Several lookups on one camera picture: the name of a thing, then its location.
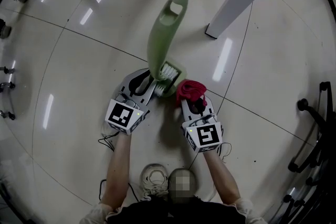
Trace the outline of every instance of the black cable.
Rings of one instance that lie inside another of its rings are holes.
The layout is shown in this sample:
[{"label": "black cable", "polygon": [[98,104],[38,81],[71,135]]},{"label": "black cable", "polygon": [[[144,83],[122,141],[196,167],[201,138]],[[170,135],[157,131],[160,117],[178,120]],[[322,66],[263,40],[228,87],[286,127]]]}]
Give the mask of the black cable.
[{"label": "black cable", "polygon": [[224,156],[222,157],[222,162],[223,162],[223,163],[226,163],[226,162],[224,161],[224,158],[227,157],[228,155],[230,155],[230,153],[231,153],[231,151],[232,151],[232,145],[231,145],[231,143],[223,143],[223,144],[229,144],[229,145],[230,145],[230,151],[229,151],[229,153],[226,154],[226,155],[224,155]]},{"label": "black cable", "polygon": [[101,182],[100,182],[100,187],[99,187],[99,200],[100,200],[100,195],[101,195],[101,185],[103,184],[103,182],[106,181],[106,179],[103,179]]},{"label": "black cable", "polygon": [[[231,153],[231,151],[232,151],[232,145],[231,145],[231,143],[223,143],[223,144],[229,144],[230,145],[230,151],[229,151],[229,153],[228,154],[226,154],[226,155],[224,155],[223,157],[222,157],[222,162],[223,163],[226,163],[225,161],[224,161],[224,157],[227,157],[228,155],[230,155],[230,153]],[[219,147],[218,147],[218,149],[217,149],[217,154],[219,155],[219,157],[221,156],[221,154],[222,154],[222,145],[223,144],[221,144]]]},{"label": "black cable", "polygon": [[[107,142],[106,140],[109,139],[109,138],[111,138],[111,137],[117,136],[118,134],[119,134],[119,132],[116,132],[115,134],[108,135],[108,136],[105,136],[104,138],[98,139],[98,143],[100,143],[100,144],[102,144],[102,145],[108,147],[109,149],[111,149],[111,150],[114,152],[114,147],[113,147],[113,145],[109,145],[108,142]],[[100,182],[100,188],[99,188],[99,200],[100,200],[100,195],[101,195],[101,185],[102,185],[102,183],[103,183],[104,181],[106,181],[106,179],[103,179],[103,180]],[[134,195],[136,201],[139,202],[139,199],[138,199],[137,196],[135,195],[135,192],[134,192],[133,187],[131,186],[130,183],[128,183],[128,185],[131,187],[131,190],[132,190],[132,192],[133,192],[133,195]]]},{"label": "black cable", "polygon": [[138,198],[137,198],[137,196],[135,195],[134,189],[133,189],[133,187],[131,186],[131,184],[128,183],[128,185],[131,187],[131,190],[132,190],[132,192],[133,192],[133,195],[134,195],[136,201],[139,201]]}]

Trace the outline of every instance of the chair leg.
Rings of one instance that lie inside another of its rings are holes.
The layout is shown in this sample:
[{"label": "chair leg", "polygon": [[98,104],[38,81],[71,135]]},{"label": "chair leg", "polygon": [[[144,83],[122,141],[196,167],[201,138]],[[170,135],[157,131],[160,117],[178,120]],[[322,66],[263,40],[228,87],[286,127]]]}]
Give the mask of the chair leg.
[{"label": "chair leg", "polygon": [[[285,197],[285,198],[283,199],[283,201],[284,201],[284,202],[288,202],[288,200],[286,200],[286,199],[287,199],[287,197]],[[290,197],[289,205],[288,205],[288,207],[287,207],[287,209],[286,209],[286,212],[285,212],[284,215],[282,216],[282,218],[281,218],[279,224],[286,224],[286,223],[288,223],[288,217],[289,217],[290,212],[292,211],[293,206],[294,206],[294,199],[293,199],[292,197]]]},{"label": "chair leg", "polygon": [[298,109],[300,111],[308,111],[309,114],[316,121],[317,125],[320,127],[321,133],[326,129],[326,121],[321,117],[319,113],[316,112],[314,108],[309,106],[307,99],[301,99],[297,103]]},{"label": "chair leg", "polygon": [[317,155],[319,154],[319,152],[322,149],[322,143],[324,143],[324,138],[323,137],[321,137],[321,139],[317,142],[314,149],[311,151],[309,156],[304,160],[304,162],[300,165],[300,167],[295,162],[291,162],[288,165],[288,169],[291,172],[294,172],[294,173],[295,172],[296,173],[301,173],[310,163],[312,163],[313,161],[316,162]]}]

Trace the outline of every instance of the human arm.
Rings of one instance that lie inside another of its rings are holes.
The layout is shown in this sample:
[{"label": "human arm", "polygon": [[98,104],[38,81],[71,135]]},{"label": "human arm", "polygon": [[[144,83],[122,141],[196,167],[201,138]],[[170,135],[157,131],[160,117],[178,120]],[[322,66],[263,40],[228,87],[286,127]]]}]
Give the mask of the human arm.
[{"label": "human arm", "polygon": [[112,210],[121,207],[128,190],[130,174],[130,148],[132,135],[120,133],[111,158],[107,177],[106,190],[100,203],[108,205]]},{"label": "human arm", "polygon": [[216,151],[208,151],[203,155],[222,202],[227,205],[235,204],[238,212],[246,216],[247,224],[267,224],[264,219],[254,211],[252,202],[240,197],[235,179],[217,155]]},{"label": "human arm", "polygon": [[233,204],[240,198],[240,193],[232,174],[226,168],[216,151],[208,151],[203,155],[222,202],[227,205]]}]

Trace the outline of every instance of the caster wheel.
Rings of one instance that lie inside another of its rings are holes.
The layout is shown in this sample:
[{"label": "caster wheel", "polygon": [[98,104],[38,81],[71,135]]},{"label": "caster wheel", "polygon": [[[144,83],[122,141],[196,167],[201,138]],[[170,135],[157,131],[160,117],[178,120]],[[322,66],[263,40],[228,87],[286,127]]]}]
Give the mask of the caster wheel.
[{"label": "caster wheel", "polygon": [[288,170],[290,170],[293,173],[295,173],[298,168],[299,168],[299,166],[296,163],[290,163],[288,165]]},{"label": "caster wheel", "polygon": [[307,107],[308,107],[308,101],[307,101],[307,99],[303,98],[303,99],[299,100],[298,103],[297,103],[297,106],[298,106],[298,109],[300,111],[306,110]]},{"label": "caster wheel", "polygon": [[326,91],[328,88],[328,83],[327,82],[321,82],[320,83],[320,91]]},{"label": "caster wheel", "polygon": [[313,183],[313,179],[311,177],[308,177],[306,179],[306,185],[310,186]]},{"label": "caster wheel", "polygon": [[284,196],[284,198],[283,198],[283,202],[285,202],[285,203],[288,203],[288,202],[290,202],[290,200],[292,200],[292,196],[291,195],[289,195],[289,194],[287,194],[286,196]]},{"label": "caster wheel", "polygon": [[15,115],[14,114],[12,114],[12,113],[8,113],[8,117],[13,121],[13,120],[15,120]]}]

